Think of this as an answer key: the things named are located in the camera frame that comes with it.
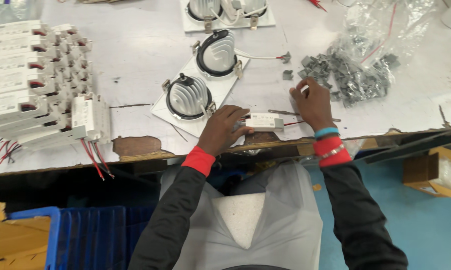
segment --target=white workbench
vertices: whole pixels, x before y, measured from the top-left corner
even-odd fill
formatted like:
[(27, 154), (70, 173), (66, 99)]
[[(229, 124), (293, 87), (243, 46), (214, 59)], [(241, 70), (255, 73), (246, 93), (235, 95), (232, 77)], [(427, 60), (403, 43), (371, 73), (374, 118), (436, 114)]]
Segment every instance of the white workbench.
[[(409, 66), (394, 73), (395, 84), (382, 99), (344, 108), (332, 102), (332, 115), (343, 138), (382, 135), (394, 128), (418, 132), (451, 125), (451, 29), (438, 17), (445, 10), (437, 0), (439, 13), (430, 24), (422, 46)], [(257, 31), (234, 30), (236, 47), (256, 56), (277, 56), (290, 51), (291, 63), (279, 60), (251, 60), (244, 77), (237, 81), (225, 104), (291, 111), (289, 88), (300, 81), (297, 72), (306, 55), (325, 53), (342, 28), (346, 8), (325, 0), (327, 13), (307, 0), (270, 0), (276, 26)], [(42, 20), (50, 26), (71, 23), (93, 40), (88, 58), (93, 61), (95, 91), (110, 104), (112, 138), (151, 136), (161, 140), (162, 150), (187, 154), (197, 138), (150, 113), (161, 95), (161, 84), (173, 79), (191, 57), (191, 45), (206, 34), (185, 34), (179, 0), (125, 0), (116, 3), (82, 4), (73, 0), (45, 1)], [(283, 81), (283, 70), (294, 70), (294, 81)], [(443, 119), (439, 106), (442, 107)], [(284, 116), (284, 121), (295, 122)], [(311, 137), (306, 124), (286, 127), (277, 134), (282, 140)], [(102, 146), (108, 162), (119, 160), (112, 144)], [(37, 152), (21, 150), (14, 164), (2, 164), (0, 173), (30, 171), (76, 164), (90, 160), (80, 144)]]

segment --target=red wristband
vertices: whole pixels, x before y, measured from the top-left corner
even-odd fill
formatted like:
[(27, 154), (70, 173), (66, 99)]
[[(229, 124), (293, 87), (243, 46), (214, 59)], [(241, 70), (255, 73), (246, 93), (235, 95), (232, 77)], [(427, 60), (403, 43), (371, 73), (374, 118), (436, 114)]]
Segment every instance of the red wristband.
[(196, 169), (207, 177), (211, 173), (211, 167), (215, 161), (216, 158), (214, 156), (207, 154), (199, 146), (194, 146), (192, 151), (187, 155), (186, 161), (182, 163), (182, 166)]
[[(341, 144), (342, 140), (339, 137), (332, 137), (317, 141), (316, 143), (313, 144), (313, 147), (316, 155), (320, 157), (338, 148)], [(344, 148), (335, 155), (321, 159), (318, 162), (318, 165), (320, 167), (327, 167), (341, 163), (348, 163), (351, 160), (352, 159), (349, 156), (349, 152), (347, 151), (347, 149)]]

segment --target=blue floor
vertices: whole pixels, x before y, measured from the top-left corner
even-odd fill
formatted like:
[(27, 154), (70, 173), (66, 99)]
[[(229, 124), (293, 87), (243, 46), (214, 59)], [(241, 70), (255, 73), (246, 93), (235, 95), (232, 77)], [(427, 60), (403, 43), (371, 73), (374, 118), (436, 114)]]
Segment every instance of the blue floor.
[[(402, 184), (402, 160), (366, 165), (357, 162), (365, 186), (388, 219), (387, 230), (409, 259), (410, 270), (451, 270), (451, 199), (436, 198)], [(324, 222), (319, 270), (347, 270), (333, 234), (334, 217), (317, 166), (307, 166)]]

